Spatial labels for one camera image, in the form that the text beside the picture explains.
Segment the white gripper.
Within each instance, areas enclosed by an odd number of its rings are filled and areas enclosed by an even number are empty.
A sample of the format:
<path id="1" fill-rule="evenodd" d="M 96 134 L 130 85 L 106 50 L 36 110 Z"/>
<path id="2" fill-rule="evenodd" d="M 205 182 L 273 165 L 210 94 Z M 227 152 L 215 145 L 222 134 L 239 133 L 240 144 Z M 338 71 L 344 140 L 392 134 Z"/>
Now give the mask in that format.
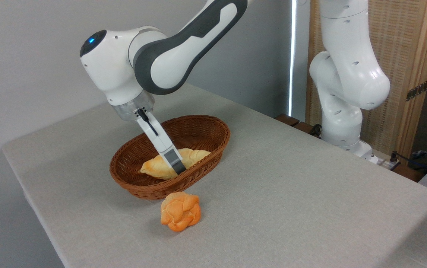
<path id="1" fill-rule="evenodd" d="M 142 109 L 137 110 L 136 115 L 136 122 L 144 131 L 144 134 L 147 135 L 157 152 L 161 154 L 162 159 L 164 159 L 167 165 L 171 167 L 177 175 L 186 171 L 187 168 L 182 163 L 183 158 L 154 115 Z"/>

